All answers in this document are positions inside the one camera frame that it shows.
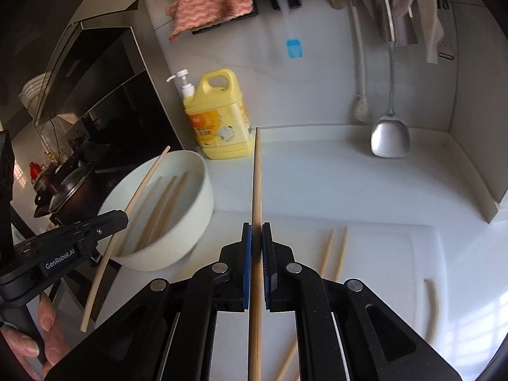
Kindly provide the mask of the black pot with lid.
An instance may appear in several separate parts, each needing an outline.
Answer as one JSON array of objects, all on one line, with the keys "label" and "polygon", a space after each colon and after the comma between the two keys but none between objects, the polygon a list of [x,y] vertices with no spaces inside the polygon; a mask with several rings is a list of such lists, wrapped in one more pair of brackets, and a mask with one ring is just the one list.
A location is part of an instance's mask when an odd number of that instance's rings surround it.
[{"label": "black pot with lid", "polygon": [[52,185],[51,200],[45,196],[50,192],[51,184],[44,192],[37,193],[35,218],[48,216],[53,224],[63,226],[97,215],[104,196],[104,185],[93,164],[72,170],[62,182]]}]

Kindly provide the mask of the white round basin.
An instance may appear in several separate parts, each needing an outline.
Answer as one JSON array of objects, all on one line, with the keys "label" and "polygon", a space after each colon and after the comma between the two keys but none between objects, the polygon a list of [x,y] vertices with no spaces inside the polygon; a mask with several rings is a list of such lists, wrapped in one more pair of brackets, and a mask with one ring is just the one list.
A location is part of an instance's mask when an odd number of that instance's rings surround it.
[{"label": "white round basin", "polygon": [[169,267],[196,246],[213,211],[205,159],[190,150],[169,152],[128,215],[111,259],[140,272]]}]

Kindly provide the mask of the yellow dish soap bottle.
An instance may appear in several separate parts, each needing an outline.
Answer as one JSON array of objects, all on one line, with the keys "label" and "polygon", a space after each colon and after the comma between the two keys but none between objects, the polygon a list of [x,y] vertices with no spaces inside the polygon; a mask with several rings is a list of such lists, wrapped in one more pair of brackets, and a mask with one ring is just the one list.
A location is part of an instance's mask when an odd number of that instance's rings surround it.
[{"label": "yellow dish soap bottle", "polygon": [[168,76],[180,90],[185,114],[204,154],[213,160],[248,157],[254,135],[236,74],[227,68],[201,76],[198,85],[187,79],[186,69]]}]

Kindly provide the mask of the white cutting board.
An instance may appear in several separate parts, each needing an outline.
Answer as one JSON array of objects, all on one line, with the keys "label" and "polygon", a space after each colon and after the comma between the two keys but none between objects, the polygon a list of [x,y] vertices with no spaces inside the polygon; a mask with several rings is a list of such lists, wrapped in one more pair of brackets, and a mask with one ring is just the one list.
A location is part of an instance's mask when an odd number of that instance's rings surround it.
[{"label": "white cutting board", "polygon": [[[84,366],[77,379],[247,379],[250,300],[245,310],[243,223],[237,215],[216,213],[190,251],[183,279],[152,279],[79,346]],[[277,303],[275,311],[268,311],[263,297],[262,356],[275,366],[282,361],[280,344],[296,337],[283,274],[291,262],[308,266],[294,256],[277,226],[271,224],[271,230]],[[439,353],[365,283],[322,279],[338,342],[325,347],[331,367],[324,380],[458,379]]]}]

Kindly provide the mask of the white colander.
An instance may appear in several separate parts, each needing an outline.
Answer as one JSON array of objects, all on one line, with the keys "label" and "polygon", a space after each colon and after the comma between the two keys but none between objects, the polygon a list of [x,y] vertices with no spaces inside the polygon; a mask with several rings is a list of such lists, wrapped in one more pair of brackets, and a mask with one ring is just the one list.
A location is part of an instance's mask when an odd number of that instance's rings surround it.
[{"label": "white colander", "polygon": [[43,83],[48,79],[47,75],[47,72],[41,73],[23,85],[22,91],[18,97],[27,110],[32,108],[38,101]]}]

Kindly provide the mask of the black range hood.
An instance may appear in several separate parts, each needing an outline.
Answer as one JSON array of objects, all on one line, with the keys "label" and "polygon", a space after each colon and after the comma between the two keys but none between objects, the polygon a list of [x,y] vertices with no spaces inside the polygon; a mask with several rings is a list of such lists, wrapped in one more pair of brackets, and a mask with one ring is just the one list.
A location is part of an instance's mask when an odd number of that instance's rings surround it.
[{"label": "black range hood", "polygon": [[34,124],[96,170],[131,170],[184,147],[183,113],[145,0],[70,24],[46,69]]}]

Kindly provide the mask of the metal spatula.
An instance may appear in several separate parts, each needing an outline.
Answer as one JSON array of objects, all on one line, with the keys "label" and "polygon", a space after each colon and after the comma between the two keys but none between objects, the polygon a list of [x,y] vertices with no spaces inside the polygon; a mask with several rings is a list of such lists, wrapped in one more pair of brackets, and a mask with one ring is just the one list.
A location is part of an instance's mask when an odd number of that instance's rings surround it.
[{"label": "metal spatula", "polygon": [[379,0],[383,38],[387,43],[389,56],[388,107],[372,126],[370,149],[377,157],[403,158],[409,153],[411,142],[408,127],[395,113],[395,29],[389,0]]}]

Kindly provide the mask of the blue silicone brush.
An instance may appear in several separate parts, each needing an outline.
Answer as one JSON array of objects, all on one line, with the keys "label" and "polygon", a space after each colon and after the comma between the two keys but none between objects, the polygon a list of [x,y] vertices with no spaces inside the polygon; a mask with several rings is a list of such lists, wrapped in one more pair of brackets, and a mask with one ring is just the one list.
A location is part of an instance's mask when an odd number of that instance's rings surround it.
[{"label": "blue silicone brush", "polygon": [[286,28],[286,49],[288,58],[303,58],[303,50],[300,40],[296,37],[290,20],[288,0],[277,0]]}]

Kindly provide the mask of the pink striped dishcloth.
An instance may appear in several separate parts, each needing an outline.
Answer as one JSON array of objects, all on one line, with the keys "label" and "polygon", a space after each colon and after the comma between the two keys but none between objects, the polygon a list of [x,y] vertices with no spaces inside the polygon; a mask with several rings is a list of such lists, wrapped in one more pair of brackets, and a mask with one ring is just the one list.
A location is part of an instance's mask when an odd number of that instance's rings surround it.
[{"label": "pink striped dishcloth", "polygon": [[252,0],[178,0],[165,9],[173,24],[169,41],[175,42],[186,31],[226,23],[252,11]]}]

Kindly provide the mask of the grey hanging cloth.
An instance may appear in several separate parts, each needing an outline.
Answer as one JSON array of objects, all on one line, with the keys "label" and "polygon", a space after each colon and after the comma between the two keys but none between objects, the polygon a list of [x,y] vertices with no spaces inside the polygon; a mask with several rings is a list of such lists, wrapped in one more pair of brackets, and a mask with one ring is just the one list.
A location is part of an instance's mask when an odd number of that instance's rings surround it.
[{"label": "grey hanging cloth", "polygon": [[[400,18],[409,13],[414,0],[393,0],[392,14]],[[438,0],[417,0],[420,25],[424,36],[426,62],[438,63],[438,45],[444,37],[444,28],[438,18]]]}]

